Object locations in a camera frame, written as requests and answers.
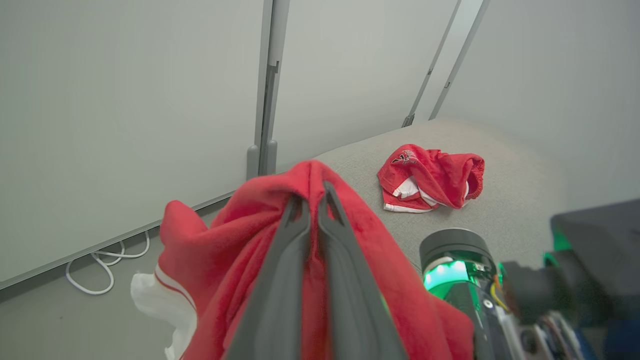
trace white cable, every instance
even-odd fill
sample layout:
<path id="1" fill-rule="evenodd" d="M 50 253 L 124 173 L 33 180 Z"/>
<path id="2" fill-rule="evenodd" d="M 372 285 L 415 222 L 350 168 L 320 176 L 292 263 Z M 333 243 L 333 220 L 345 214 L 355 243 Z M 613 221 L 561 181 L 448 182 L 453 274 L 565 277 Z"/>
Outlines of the white cable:
<path id="1" fill-rule="evenodd" d="M 116 253 L 116 252 L 108 252 L 108 251 L 95 251 L 91 253 L 91 257 L 96 260 L 96 262 L 98 262 L 98 264 L 100 266 L 102 266 L 102 268 L 104 269 L 104 271 L 107 272 L 107 275 L 109 275 L 109 286 L 107 286 L 106 289 L 104 290 L 99 290 L 99 291 L 93 291 L 93 290 L 89 290 L 87 288 L 85 288 L 84 286 L 78 284 L 75 280 L 73 280 L 71 278 L 71 273 L 69 272 L 69 269 L 71 268 L 71 263 L 73 263 L 74 261 L 69 261 L 67 263 L 67 269 L 65 270 L 65 275 L 67 276 L 67 280 L 69 280 L 69 282 L 71 282 L 71 285 L 75 286 L 78 290 L 82 291 L 83 293 L 87 293 L 89 295 L 102 295 L 106 292 L 108 292 L 109 290 L 111 290 L 111 288 L 113 287 L 113 283 L 115 282 L 113 279 L 113 272 L 111 272 L 111 270 L 109 269 L 109 266 L 111 265 L 115 265 L 117 263 L 120 262 L 120 260 L 122 260 L 122 258 L 127 258 L 127 259 L 133 259 L 133 258 L 139 258 L 140 256 L 144 255 L 147 253 L 147 251 L 149 250 L 149 231 L 145 231 L 145 237 L 147 238 L 147 246 L 145 247 L 145 250 L 139 254 L 125 254 L 125 248 L 124 248 L 124 244 L 122 243 L 122 241 L 119 241 L 120 243 L 120 253 Z M 105 263 L 101 258 L 100 255 L 109 255 L 109 256 L 114 256 L 116 257 L 116 259 L 110 263 Z"/>

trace gray floor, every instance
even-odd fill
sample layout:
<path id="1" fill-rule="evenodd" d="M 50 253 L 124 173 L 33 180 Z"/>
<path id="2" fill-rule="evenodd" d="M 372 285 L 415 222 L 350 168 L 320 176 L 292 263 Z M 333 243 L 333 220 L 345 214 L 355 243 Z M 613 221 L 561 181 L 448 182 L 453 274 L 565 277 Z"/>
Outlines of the gray floor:
<path id="1" fill-rule="evenodd" d="M 224 203 L 198 213 L 208 225 Z M 104 295 L 75 289 L 64 266 L 0 290 L 0 359 L 164 359 L 173 329 L 140 313 L 129 295 L 133 274 L 151 274 L 162 252 L 158 229 L 149 235 L 144 256 L 111 267 L 115 285 Z M 144 235 L 125 240 L 125 245 L 127 253 L 142 251 Z M 89 256 L 74 262 L 72 275 L 89 289 L 108 284 L 104 270 Z"/>

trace gray cushion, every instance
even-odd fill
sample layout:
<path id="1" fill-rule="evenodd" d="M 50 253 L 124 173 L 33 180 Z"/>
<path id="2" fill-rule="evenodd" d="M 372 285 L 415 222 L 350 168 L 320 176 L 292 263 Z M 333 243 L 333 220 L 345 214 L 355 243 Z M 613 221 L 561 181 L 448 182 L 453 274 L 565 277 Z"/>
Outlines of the gray cushion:
<path id="1" fill-rule="evenodd" d="M 406 143 L 449 153 L 473 152 L 485 160 L 482 194 L 464 208 L 441 206 L 429 213 L 383 210 L 378 170 Z M 352 143 L 317 157 L 334 169 L 377 214 L 419 268 L 418 246 L 429 234 L 450 227 L 482 236 L 496 261 L 539 267 L 551 249 L 549 219 L 566 209 L 564 175 L 558 164 L 486 126 L 436 119 Z"/>

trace yellow wire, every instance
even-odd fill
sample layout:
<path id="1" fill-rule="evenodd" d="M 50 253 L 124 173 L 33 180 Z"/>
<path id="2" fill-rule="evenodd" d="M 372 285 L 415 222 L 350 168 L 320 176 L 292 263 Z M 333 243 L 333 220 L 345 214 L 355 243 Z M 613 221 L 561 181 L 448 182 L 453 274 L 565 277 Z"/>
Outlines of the yellow wire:
<path id="1" fill-rule="evenodd" d="M 493 284 L 491 284 L 491 296 L 498 303 L 498 305 L 500 307 L 502 307 L 506 312 L 510 313 L 509 308 L 507 307 L 507 305 L 505 305 L 502 302 L 502 300 L 500 300 L 500 298 L 498 298 L 498 295 L 496 295 L 496 293 L 495 293 L 495 282 Z"/>

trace black logo on red garment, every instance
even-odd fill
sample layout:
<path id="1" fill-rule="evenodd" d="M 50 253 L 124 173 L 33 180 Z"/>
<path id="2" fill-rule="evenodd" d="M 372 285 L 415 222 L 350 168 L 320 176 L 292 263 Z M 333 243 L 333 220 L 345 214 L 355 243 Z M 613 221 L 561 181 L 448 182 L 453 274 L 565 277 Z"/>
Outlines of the black logo on red garment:
<path id="1" fill-rule="evenodd" d="M 415 164 L 416 157 L 415 153 L 411 150 L 402 150 L 404 154 L 400 154 L 397 158 L 391 161 L 391 164 L 397 163 L 398 161 L 402 161 L 402 164 Z"/>

